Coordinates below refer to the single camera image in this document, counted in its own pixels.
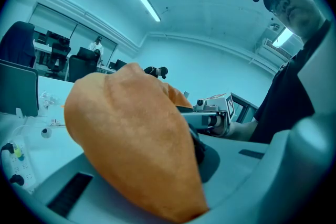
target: orange glove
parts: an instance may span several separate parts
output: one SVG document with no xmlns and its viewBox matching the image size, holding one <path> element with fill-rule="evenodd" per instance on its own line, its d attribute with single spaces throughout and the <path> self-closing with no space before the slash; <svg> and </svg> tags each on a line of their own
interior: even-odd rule
<svg viewBox="0 0 336 224">
<path fill-rule="evenodd" d="M 64 114 L 69 134 L 106 181 L 144 210 L 182 223 L 208 209 L 176 105 L 192 108 L 178 90 L 131 63 L 77 80 Z"/>
</svg>

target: white table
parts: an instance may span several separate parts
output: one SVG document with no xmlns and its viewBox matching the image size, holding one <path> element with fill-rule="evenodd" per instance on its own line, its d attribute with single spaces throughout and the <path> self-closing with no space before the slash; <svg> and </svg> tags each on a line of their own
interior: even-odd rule
<svg viewBox="0 0 336 224">
<path fill-rule="evenodd" d="M 59 99 L 59 105 L 65 104 L 72 86 L 71 82 L 38 77 L 38 95 L 40 96 L 44 91 L 54 94 Z M 15 115 L 0 114 L 1 146 L 16 135 L 24 136 L 38 184 L 83 152 L 82 148 L 72 140 L 65 127 L 53 128 L 51 137 L 43 138 L 41 131 L 47 127 L 47 122 L 48 118 L 41 116 L 21 120 Z M 21 127 L 11 137 L 13 130 L 20 125 L 28 126 Z M 6 154 L 3 153 L 2 156 L 5 163 Z"/>
<path fill-rule="evenodd" d="M 39 51 L 42 51 L 42 52 L 46 52 L 48 54 L 51 53 L 51 50 L 52 50 L 51 47 L 49 47 L 47 45 L 44 45 L 44 44 L 41 44 L 41 43 L 38 43 L 38 42 L 35 42 L 34 40 L 33 40 L 33 44 L 34 44 L 34 47 L 35 47 L 36 50 L 39 50 Z M 71 56 L 72 56 L 72 54 L 68 53 L 67 59 L 69 59 Z M 108 68 L 106 66 L 102 66 L 102 65 L 98 65 L 97 68 L 100 68 L 100 69 L 104 70 L 105 74 L 108 73 L 108 72 L 109 73 L 114 73 L 115 72 L 115 70 L 112 70 L 112 69 L 110 69 L 110 68 Z M 67 66 L 67 70 L 65 72 L 65 78 L 64 78 L 65 81 L 67 81 L 68 74 L 69 74 L 69 63 L 68 63 L 68 66 Z"/>
<path fill-rule="evenodd" d="M 97 68 L 100 68 L 102 70 L 104 70 L 104 73 L 115 73 L 116 71 L 115 70 L 112 70 L 111 68 L 108 68 L 106 66 L 102 66 L 102 65 L 97 65 Z"/>
</svg>

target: man's arm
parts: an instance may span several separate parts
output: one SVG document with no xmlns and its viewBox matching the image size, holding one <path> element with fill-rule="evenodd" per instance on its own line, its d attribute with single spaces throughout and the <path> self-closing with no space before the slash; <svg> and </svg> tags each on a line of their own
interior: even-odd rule
<svg viewBox="0 0 336 224">
<path fill-rule="evenodd" d="M 258 121 L 252 121 L 243 124 L 238 122 L 232 122 L 230 124 L 230 130 L 224 138 L 239 141 L 248 141 L 252 136 L 254 130 L 256 129 L 257 125 Z M 213 132 L 216 134 L 222 134 L 223 127 L 216 127 L 213 129 Z"/>
</svg>

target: power strip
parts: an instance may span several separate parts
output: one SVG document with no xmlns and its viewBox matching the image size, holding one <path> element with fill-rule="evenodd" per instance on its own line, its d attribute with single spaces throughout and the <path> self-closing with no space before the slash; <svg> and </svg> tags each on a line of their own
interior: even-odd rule
<svg viewBox="0 0 336 224">
<path fill-rule="evenodd" d="M 27 152 L 27 147 L 25 146 L 24 137 L 17 135 L 12 140 L 20 149 L 21 153 L 24 156 L 23 161 L 20 161 L 15 154 L 9 155 L 9 163 L 11 166 L 11 175 L 21 175 L 25 183 L 22 185 L 22 188 L 27 190 L 29 193 L 33 193 L 36 187 L 36 178 L 33 172 L 32 165 L 30 163 L 29 154 Z"/>
</svg>

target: man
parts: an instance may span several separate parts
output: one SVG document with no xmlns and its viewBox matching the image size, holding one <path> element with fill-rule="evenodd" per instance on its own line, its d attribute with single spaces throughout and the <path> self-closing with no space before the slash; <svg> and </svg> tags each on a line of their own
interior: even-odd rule
<svg viewBox="0 0 336 224">
<path fill-rule="evenodd" d="M 96 38 L 96 41 L 95 42 L 92 42 L 90 43 L 88 49 L 89 50 L 92 50 L 92 51 L 95 51 L 95 50 L 99 50 L 100 51 L 100 57 L 103 56 L 104 54 L 104 47 L 102 46 L 102 44 L 100 43 L 102 40 L 102 37 L 101 36 L 98 36 Z"/>
<path fill-rule="evenodd" d="M 297 74 L 315 52 L 329 30 L 314 0 L 264 0 L 265 7 L 304 43 L 303 48 L 275 75 L 255 113 L 253 122 L 232 123 L 225 137 L 270 143 L 274 134 L 291 129 L 300 119 L 314 114 L 313 106 Z M 214 130 L 224 134 L 223 127 Z"/>
<path fill-rule="evenodd" d="M 161 76 L 163 79 L 166 79 L 166 75 L 168 74 L 168 68 L 167 67 L 160 67 L 160 68 L 155 68 L 155 67 L 147 67 L 144 69 L 146 74 L 150 74 L 156 78 Z"/>
</svg>

